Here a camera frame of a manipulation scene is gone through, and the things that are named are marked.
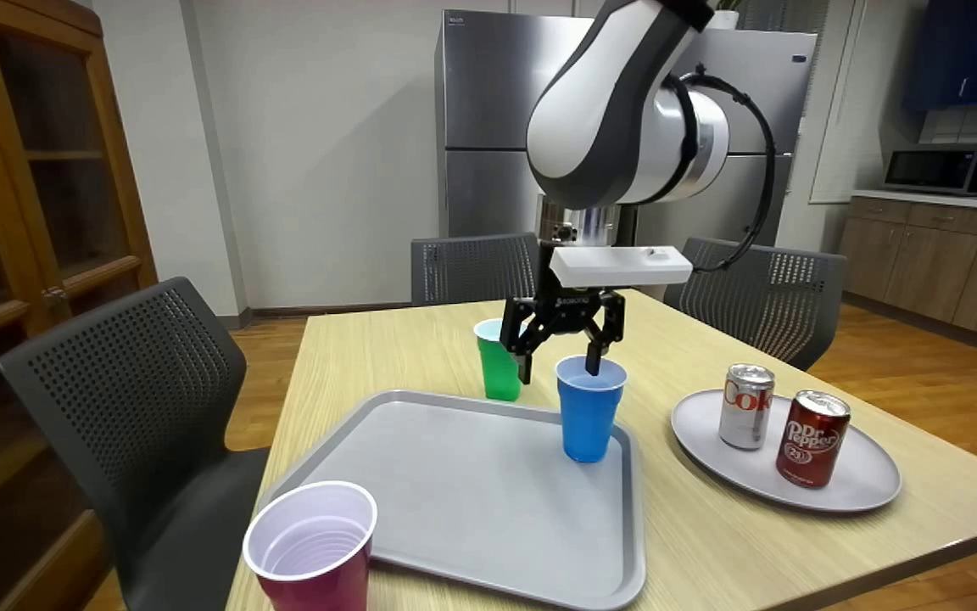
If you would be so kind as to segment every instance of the aluminum can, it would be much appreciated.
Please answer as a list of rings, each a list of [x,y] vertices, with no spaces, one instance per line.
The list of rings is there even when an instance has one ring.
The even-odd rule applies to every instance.
[[[847,426],[851,406],[846,402],[820,390],[798,393],[773,459],[776,472],[793,485],[826,489]]]
[[[757,450],[766,431],[773,375],[762,366],[730,366],[724,388],[718,439],[734,447]]]

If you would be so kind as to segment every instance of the white plate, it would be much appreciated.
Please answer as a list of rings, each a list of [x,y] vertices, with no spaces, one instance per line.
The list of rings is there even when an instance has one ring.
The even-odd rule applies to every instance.
[[[878,447],[873,439],[865,439],[860,427],[846,431],[831,482],[826,489],[800,489],[788,482],[773,467],[776,445],[788,426],[788,410],[792,410],[788,396],[772,402],[772,419],[766,419],[766,436],[762,436],[760,450],[739,450],[718,439],[718,415],[724,415],[718,390],[686,396],[669,415],[669,427],[681,442],[681,447],[700,466],[713,467],[718,478],[746,493],[757,493],[762,498],[798,505],[798,510],[868,512],[868,510],[890,505],[903,493],[903,478],[890,450]]]

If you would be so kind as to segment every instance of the table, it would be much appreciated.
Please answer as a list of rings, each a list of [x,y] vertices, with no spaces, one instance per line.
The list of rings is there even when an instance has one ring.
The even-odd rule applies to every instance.
[[[483,396],[472,325],[501,302],[314,316],[274,431],[265,489],[379,390]],[[817,607],[977,549],[977,454],[757,353],[669,304],[628,292],[625,344],[610,349],[632,379],[618,421],[640,447],[647,584],[639,607]],[[552,364],[583,335],[542,344],[518,403],[558,406]],[[903,495],[865,515],[813,515],[738,493],[681,454],[672,406],[724,388],[730,364],[762,364],[776,393],[831,390],[898,466]],[[231,607],[269,607],[239,571]],[[373,568],[371,607],[518,607],[411,571]]]

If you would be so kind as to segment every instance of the silver can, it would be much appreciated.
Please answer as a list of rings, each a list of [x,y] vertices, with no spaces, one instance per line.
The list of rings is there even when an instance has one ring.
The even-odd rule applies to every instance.
[[[724,388],[718,439],[734,447],[757,450],[766,431],[773,375],[762,366],[730,366]]]

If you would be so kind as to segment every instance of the chair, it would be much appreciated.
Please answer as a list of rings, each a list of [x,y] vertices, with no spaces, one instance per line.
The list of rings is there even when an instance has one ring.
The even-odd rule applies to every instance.
[[[537,233],[411,240],[415,302],[479,302],[534,292]]]
[[[690,238],[686,259],[718,264],[734,240]],[[692,271],[666,302],[776,360],[809,369],[834,340],[846,259],[753,246],[725,271]]]
[[[228,450],[245,358],[187,280],[0,358],[113,545],[129,607],[225,607],[265,450]]]

